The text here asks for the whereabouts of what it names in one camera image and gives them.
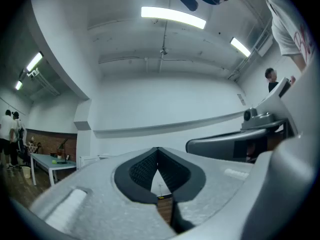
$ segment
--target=white table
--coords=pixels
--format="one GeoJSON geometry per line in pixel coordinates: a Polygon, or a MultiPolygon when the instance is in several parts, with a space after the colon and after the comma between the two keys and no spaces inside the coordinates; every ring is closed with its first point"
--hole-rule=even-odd
{"type": "Polygon", "coordinates": [[[37,185],[37,183],[36,183],[36,177],[35,177],[34,160],[38,162],[40,165],[42,165],[43,167],[45,167],[46,169],[48,169],[51,186],[55,184],[55,181],[56,182],[58,181],[57,170],[77,168],[76,163],[73,161],[66,161],[67,163],[65,164],[52,163],[52,160],[56,160],[56,162],[64,162],[65,160],[58,159],[48,154],[31,153],[31,173],[32,173],[33,185],[35,186],[37,185]]]}

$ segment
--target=person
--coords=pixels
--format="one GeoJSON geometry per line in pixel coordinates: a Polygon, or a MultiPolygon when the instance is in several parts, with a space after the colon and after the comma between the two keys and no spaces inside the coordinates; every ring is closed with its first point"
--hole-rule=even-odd
{"type": "MultiPolygon", "coordinates": [[[[218,5],[224,0],[211,1],[218,5]]],[[[302,72],[316,50],[316,43],[306,22],[290,0],[266,0],[266,3],[273,18],[272,33],[281,54],[289,56],[302,72]]]]}
{"type": "Polygon", "coordinates": [[[19,119],[19,113],[16,111],[13,113],[13,121],[10,130],[10,157],[11,166],[17,167],[18,165],[18,141],[21,138],[21,130],[23,129],[21,120],[19,119]]]}
{"type": "MultiPolygon", "coordinates": [[[[273,68],[270,67],[265,70],[264,76],[266,79],[269,80],[268,88],[269,88],[269,93],[270,93],[279,84],[277,82],[277,72],[273,68]]],[[[291,81],[290,81],[291,85],[293,85],[295,83],[295,81],[296,81],[296,78],[292,75],[291,81]]]]}
{"type": "Polygon", "coordinates": [[[0,154],[4,151],[6,169],[12,170],[13,167],[9,164],[9,155],[10,155],[10,131],[12,126],[13,119],[11,118],[11,111],[7,110],[5,115],[1,118],[0,121],[0,154]]]}

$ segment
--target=trash can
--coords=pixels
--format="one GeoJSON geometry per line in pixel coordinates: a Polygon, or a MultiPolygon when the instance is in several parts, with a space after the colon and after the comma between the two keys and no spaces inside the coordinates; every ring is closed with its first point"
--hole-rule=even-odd
{"type": "Polygon", "coordinates": [[[31,170],[31,168],[27,167],[27,166],[22,166],[22,170],[23,170],[23,176],[26,179],[30,179],[30,170],[31,170]]]}

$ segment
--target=fluorescent ceiling light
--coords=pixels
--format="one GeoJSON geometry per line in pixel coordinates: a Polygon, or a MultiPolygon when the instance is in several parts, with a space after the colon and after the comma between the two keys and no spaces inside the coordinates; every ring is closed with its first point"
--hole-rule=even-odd
{"type": "Polygon", "coordinates": [[[22,82],[18,81],[18,82],[16,83],[15,88],[16,88],[17,90],[19,90],[19,89],[21,88],[21,86],[22,86],[22,82]]]}
{"type": "Polygon", "coordinates": [[[205,28],[205,25],[206,25],[205,20],[198,18],[196,16],[193,16],[178,10],[171,10],[171,9],[159,8],[159,7],[143,6],[141,8],[141,17],[157,18],[157,19],[165,19],[165,20],[182,22],[182,23],[195,26],[202,30],[205,28]]]}
{"type": "Polygon", "coordinates": [[[251,52],[236,38],[232,38],[230,44],[232,44],[235,48],[237,48],[240,52],[242,52],[245,56],[249,57],[251,52]]]}
{"type": "Polygon", "coordinates": [[[31,60],[29,65],[26,67],[26,69],[30,72],[41,59],[42,59],[42,55],[40,52],[38,52],[38,54],[33,58],[33,60],[31,60]]]}

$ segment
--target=white t-shirt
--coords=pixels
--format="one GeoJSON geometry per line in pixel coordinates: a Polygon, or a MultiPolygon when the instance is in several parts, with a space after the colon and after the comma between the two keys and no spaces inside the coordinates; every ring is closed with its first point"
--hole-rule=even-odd
{"type": "Polygon", "coordinates": [[[14,130],[12,142],[17,142],[19,137],[19,130],[22,128],[22,123],[20,119],[12,120],[11,129],[14,130]]]}
{"type": "Polygon", "coordinates": [[[14,120],[10,115],[4,115],[3,117],[1,117],[0,139],[10,141],[10,131],[13,121],[14,120]]]}
{"type": "Polygon", "coordinates": [[[300,12],[290,0],[266,0],[272,13],[272,33],[282,55],[301,54],[308,65],[316,43],[300,12]]]}

